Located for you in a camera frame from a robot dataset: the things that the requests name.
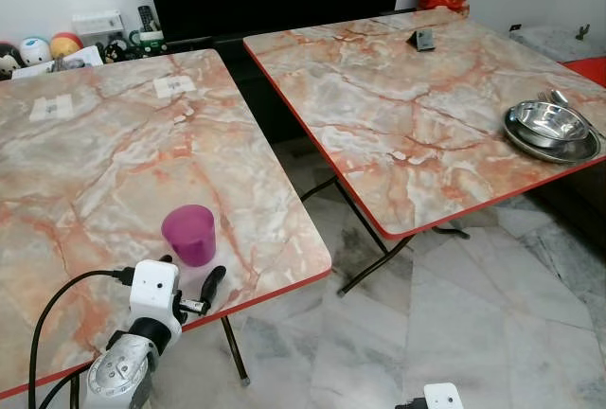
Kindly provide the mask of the black remote control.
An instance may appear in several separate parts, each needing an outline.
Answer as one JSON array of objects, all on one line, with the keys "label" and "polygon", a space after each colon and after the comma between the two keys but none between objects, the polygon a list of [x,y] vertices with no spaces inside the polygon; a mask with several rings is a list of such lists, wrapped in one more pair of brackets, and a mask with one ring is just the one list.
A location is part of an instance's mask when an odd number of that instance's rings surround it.
[{"label": "black remote control", "polygon": [[137,8],[140,18],[139,32],[155,32],[159,31],[159,25],[155,21],[154,11],[151,6],[140,6]]}]

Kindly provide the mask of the small black box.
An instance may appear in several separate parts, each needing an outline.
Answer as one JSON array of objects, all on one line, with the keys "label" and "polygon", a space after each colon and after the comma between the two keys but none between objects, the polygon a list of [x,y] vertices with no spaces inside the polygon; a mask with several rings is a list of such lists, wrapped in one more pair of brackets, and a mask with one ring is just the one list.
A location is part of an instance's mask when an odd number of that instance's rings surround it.
[{"label": "small black box", "polygon": [[432,28],[420,28],[407,38],[406,42],[413,46],[417,51],[436,50],[436,37]]}]

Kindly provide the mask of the black white panda toy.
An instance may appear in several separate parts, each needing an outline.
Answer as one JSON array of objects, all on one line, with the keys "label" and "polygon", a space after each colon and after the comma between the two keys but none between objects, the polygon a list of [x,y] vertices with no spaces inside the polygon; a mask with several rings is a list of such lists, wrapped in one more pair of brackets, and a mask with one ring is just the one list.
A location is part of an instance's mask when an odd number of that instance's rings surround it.
[{"label": "black white panda toy", "polygon": [[25,66],[16,45],[0,42],[0,80],[11,80],[13,72]]}]

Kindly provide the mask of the stainless steel plate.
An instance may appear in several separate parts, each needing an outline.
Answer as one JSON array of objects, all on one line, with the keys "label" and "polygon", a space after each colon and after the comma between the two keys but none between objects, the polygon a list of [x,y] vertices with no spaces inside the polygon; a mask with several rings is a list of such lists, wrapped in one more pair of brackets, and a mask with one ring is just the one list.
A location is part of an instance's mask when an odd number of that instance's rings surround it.
[{"label": "stainless steel plate", "polygon": [[536,145],[529,144],[520,131],[516,131],[511,120],[506,119],[506,114],[504,114],[504,133],[516,148],[533,155],[533,157],[542,159],[542,161],[551,163],[580,164],[594,161],[594,159],[601,157],[603,148],[605,148],[605,141],[592,132],[588,133],[587,139],[568,142],[568,144],[561,145],[558,148],[537,148]]}]

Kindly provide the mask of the marble folding table with labels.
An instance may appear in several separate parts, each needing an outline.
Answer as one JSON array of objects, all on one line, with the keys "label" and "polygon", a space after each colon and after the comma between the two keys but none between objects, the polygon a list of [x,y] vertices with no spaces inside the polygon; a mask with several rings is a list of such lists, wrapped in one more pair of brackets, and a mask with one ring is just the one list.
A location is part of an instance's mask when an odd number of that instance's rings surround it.
[{"label": "marble folding table with labels", "polygon": [[[158,98],[152,81],[196,90]],[[70,119],[27,119],[72,94]],[[94,360],[129,312],[102,271],[170,252],[161,224],[182,205],[215,214],[226,276],[211,321],[328,275],[332,258],[216,50],[0,81],[0,400],[27,390],[46,302],[39,383]]]}]

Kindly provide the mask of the steel spoon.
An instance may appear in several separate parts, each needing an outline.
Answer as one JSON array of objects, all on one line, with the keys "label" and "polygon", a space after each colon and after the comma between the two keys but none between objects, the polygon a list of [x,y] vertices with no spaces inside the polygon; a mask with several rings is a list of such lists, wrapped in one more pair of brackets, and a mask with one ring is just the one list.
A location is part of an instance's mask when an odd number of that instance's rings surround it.
[{"label": "steel spoon", "polygon": [[573,107],[571,105],[571,101],[568,100],[568,98],[565,97],[564,94],[562,92],[560,92],[560,90],[555,90],[555,89],[550,90],[550,96],[555,101],[557,101],[561,106],[566,107],[567,110],[570,110],[571,112],[573,112],[573,114],[575,114],[581,120],[581,122],[584,123],[585,127],[587,127],[589,129],[589,132],[592,132],[597,137],[600,137],[600,139],[603,139],[603,135],[598,130],[598,128],[595,127],[595,125],[592,122],[590,122],[590,120],[587,116],[585,116],[584,114],[581,114],[579,110],[573,109]]}]

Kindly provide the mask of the white power strip box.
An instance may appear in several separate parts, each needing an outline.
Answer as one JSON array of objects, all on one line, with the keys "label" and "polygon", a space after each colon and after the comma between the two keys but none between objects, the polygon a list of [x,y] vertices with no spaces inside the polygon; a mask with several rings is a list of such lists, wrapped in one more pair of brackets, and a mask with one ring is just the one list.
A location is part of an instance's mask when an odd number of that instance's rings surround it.
[{"label": "white power strip box", "polygon": [[117,9],[73,14],[72,28],[80,37],[125,32],[122,14]]}]

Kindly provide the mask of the grey marble counter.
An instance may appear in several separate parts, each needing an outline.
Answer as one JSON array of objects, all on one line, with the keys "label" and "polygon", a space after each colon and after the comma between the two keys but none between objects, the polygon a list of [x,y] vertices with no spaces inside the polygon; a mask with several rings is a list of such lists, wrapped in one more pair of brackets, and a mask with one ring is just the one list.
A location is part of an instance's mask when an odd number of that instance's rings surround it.
[{"label": "grey marble counter", "polygon": [[581,59],[606,57],[605,45],[593,43],[589,36],[584,41],[576,40],[579,29],[571,27],[511,27],[511,40],[526,45],[555,60],[555,62],[576,62]]}]

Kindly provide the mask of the stainless steel bowl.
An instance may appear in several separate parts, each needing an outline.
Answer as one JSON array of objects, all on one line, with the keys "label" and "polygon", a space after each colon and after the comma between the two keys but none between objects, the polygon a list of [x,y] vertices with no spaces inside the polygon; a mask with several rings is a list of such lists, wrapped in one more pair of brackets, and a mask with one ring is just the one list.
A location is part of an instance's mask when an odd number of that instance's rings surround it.
[{"label": "stainless steel bowl", "polygon": [[571,107],[541,100],[524,100],[510,107],[506,119],[537,148],[554,149],[587,139],[588,124]]}]

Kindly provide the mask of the steel fork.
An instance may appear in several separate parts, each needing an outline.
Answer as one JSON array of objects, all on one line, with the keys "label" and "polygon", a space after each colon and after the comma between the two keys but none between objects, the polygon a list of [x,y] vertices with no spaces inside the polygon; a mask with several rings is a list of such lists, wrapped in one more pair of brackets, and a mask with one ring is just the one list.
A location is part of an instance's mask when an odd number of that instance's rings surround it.
[{"label": "steel fork", "polygon": [[540,102],[540,106],[534,107],[534,110],[542,117],[564,117],[570,115],[567,103],[560,100],[553,90],[545,90],[545,92],[538,93],[537,101]]}]

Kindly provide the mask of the small black toy figure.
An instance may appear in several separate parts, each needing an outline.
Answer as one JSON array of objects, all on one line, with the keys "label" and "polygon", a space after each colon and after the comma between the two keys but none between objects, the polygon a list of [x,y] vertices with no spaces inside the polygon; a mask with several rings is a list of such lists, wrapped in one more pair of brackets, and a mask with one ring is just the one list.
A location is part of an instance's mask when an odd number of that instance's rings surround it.
[{"label": "small black toy figure", "polygon": [[105,63],[126,62],[130,59],[129,45],[125,40],[112,40],[98,48]]}]

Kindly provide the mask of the purple plastic cup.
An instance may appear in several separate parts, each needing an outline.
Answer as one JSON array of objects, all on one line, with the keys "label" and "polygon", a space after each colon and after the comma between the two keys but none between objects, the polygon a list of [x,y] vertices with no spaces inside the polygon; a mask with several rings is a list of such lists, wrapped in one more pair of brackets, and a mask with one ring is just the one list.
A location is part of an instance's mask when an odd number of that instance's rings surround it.
[{"label": "purple plastic cup", "polygon": [[179,206],[166,215],[161,233],[179,260],[187,266],[205,266],[215,257],[215,214],[206,206]]}]

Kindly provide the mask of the white paper label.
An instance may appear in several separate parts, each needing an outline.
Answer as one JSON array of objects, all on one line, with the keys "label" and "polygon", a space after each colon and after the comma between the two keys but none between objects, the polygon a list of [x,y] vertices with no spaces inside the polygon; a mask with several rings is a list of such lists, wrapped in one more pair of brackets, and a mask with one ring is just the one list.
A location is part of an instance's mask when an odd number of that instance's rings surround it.
[{"label": "white paper label", "polygon": [[70,119],[75,115],[72,94],[60,94],[51,98],[36,98],[27,119],[43,122],[48,119]]},{"label": "white paper label", "polygon": [[173,97],[173,95],[194,92],[194,90],[196,90],[194,80],[186,75],[155,79],[152,81],[152,87],[154,87],[158,98],[170,98]]}]

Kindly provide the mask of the white blue round toy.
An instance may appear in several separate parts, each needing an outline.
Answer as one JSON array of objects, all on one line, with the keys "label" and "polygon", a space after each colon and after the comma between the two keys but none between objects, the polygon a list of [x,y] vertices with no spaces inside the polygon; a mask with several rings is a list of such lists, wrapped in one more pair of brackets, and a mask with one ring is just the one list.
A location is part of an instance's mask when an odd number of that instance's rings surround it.
[{"label": "white blue round toy", "polygon": [[49,44],[43,38],[30,37],[18,45],[19,57],[26,66],[34,66],[45,62],[51,62],[52,54]]}]

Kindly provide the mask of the marble folding table red edge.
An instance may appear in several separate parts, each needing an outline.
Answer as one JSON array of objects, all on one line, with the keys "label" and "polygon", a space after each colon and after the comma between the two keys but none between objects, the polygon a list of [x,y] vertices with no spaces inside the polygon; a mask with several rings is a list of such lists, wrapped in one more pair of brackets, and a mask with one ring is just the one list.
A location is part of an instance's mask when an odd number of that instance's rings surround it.
[{"label": "marble folding table red edge", "polygon": [[[406,42],[432,28],[436,50]],[[600,122],[606,90],[446,9],[282,29],[245,48],[334,171],[382,249],[580,170],[504,136],[515,103],[559,90]]]}]

